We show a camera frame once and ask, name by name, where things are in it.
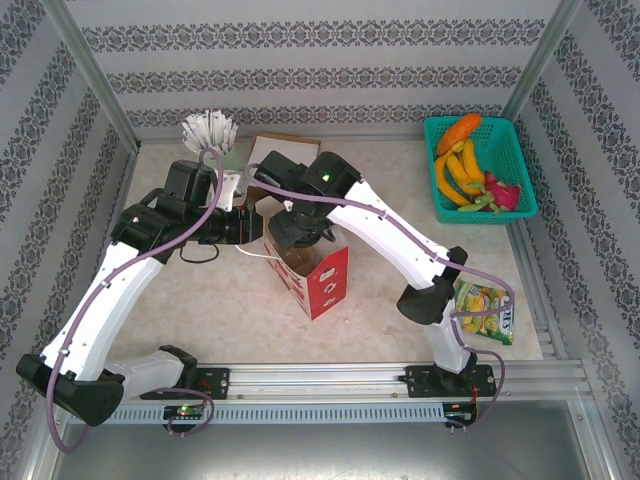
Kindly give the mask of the white red paper gift bag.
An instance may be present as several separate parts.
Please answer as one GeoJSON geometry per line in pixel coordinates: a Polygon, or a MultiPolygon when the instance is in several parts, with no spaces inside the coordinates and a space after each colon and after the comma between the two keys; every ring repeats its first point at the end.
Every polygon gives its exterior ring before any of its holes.
{"type": "Polygon", "coordinates": [[[342,230],[332,227],[334,242],[321,240],[315,250],[317,266],[307,277],[292,271],[281,255],[281,249],[264,231],[260,250],[255,254],[265,259],[278,275],[298,305],[311,320],[316,319],[346,297],[348,284],[349,248],[342,230]]]}

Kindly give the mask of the mint green holder cup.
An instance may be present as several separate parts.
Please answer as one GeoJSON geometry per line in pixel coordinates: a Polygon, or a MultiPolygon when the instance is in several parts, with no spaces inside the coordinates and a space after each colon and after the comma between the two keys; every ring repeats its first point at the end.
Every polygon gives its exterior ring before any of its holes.
{"type": "Polygon", "coordinates": [[[218,160],[222,160],[222,164],[225,170],[242,169],[235,146],[231,147],[230,149],[224,149],[220,146],[210,147],[205,153],[206,165],[216,170],[218,160]]]}

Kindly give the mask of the orange toy fruit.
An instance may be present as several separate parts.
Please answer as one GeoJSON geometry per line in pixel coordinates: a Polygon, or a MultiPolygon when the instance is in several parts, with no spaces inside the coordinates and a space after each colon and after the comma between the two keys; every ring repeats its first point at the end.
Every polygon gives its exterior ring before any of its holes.
{"type": "Polygon", "coordinates": [[[479,113],[469,113],[460,117],[450,126],[439,140],[437,154],[442,156],[456,143],[465,140],[482,123],[483,117],[479,113]]]}

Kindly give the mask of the yellow toy banana bunch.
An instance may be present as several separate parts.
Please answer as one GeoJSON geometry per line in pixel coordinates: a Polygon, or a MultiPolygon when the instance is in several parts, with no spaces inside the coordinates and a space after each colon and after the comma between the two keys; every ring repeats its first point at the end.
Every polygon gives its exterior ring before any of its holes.
{"type": "Polygon", "coordinates": [[[434,168],[439,192],[456,206],[470,206],[471,200],[482,194],[485,177],[470,138],[455,143],[440,155],[434,168]]]}

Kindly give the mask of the green toy pea pod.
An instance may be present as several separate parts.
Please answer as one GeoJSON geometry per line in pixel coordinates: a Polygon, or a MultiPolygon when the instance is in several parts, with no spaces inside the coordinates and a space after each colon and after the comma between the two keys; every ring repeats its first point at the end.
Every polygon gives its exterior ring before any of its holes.
{"type": "Polygon", "coordinates": [[[459,207],[458,211],[464,213],[491,211],[495,215],[500,215],[504,209],[492,194],[486,194],[477,197],[472,204],[459,207]]]}

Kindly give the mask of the pink toy dragon fruit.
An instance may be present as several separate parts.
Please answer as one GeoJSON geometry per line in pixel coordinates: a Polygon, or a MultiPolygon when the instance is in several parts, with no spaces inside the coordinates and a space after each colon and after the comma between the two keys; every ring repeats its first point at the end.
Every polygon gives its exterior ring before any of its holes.
{"type": "Polygon", "coordinates": [[[484,172],[485,193],[491,197],[484,207],[487,211],[515,212],[520,200],[521,187],[500,181],[493,173],[484,172]]]}

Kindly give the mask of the teal plastic basket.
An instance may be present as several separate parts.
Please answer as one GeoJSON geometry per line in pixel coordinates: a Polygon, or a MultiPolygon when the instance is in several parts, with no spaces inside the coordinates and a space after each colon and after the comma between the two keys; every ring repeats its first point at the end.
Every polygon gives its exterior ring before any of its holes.
{"type": "Polygon", "coordinates": [[[445,131],[458,119],[457,116],[433,116],[426,118],[423,122],[427,166],[432,183],[436,219],[443,224],[507,225],[515,220],[534,216],[538,207],[529,172],[515,128],[510,121],[503,118],[485,117],[480,126],[471,133],[471,139],[481,169],[491,172],[506,184],[521,188],[516,210],[501,214],[490,211],[459,212],[457,205],[438,189],[434,166],[437,143],[445,131]]]}

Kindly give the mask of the yellow green candy bag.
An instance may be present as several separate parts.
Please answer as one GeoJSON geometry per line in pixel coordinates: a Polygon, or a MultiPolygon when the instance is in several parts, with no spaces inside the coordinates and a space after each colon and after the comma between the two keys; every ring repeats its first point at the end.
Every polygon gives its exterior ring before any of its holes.
{"type": "Polygon", "coordinates": [[[512,309],[487,315],[489,310],[504,307],[511,300],[507,291],[459,280],[455,287],[457,312],[474,312],[458,322],[463,331],[499,341],[510,346],[514,340],[515,320],[512,309]]]}

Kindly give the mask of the aluminium mounting rail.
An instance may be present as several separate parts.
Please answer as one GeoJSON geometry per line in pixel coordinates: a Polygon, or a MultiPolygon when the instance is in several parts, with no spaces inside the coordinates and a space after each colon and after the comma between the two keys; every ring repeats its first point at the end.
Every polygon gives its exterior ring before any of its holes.
{"type": "MultiPolygon", "coordinates": [[[[507,361],[492,367],[499,399],[574,400],[591,398],[592,386],[579,360],[507,361]]],[[[405,363],[227,364],[227,401],[258,403],[386,402],[409,397],[398,380],[405,363]]]]}

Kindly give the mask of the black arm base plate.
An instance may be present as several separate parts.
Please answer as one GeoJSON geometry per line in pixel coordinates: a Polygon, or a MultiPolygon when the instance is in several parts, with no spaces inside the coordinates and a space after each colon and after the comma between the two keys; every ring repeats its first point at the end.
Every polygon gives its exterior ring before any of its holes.
{"type": "MultiPolygon", "coordinates": [[[[213,400],[225,400],[229,388],[230,370],[227,368],[197,367],[190,373],[182,375],[175,388],[186,388],[207,394],[213,400]]],[[[147,392],[140,396],[141,400],[201,400],[193,393],[179,392],[147,392]]]]}
{"type": "Polygon", "coordinates": [[[410,398],[488,398],[497,391],[494,372],[489,365],[476,365],[460,374],[435,365],[408,366],[398,380],[407,385],[410,398]]]}

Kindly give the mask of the aluminium frame post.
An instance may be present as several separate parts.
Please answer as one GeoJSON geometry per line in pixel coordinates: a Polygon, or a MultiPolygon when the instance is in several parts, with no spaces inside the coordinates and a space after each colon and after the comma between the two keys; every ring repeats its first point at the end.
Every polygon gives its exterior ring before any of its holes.
{"type": "Polygon", "coordinates": [[[84,79],[93,90],[111,124],[129,153],[138,153],[141,141],[122,108],[106,74],[99,65],[81,28],[65,0],[39,0],[56,31],[73,56],[84,79]]]}
{"type": "Polygon", "coordinates": [[[506,102],[502,116],[514,123],[544,72],[560,40],[569,28],[583,0],[559,0],[551,19],[506,102]]]}

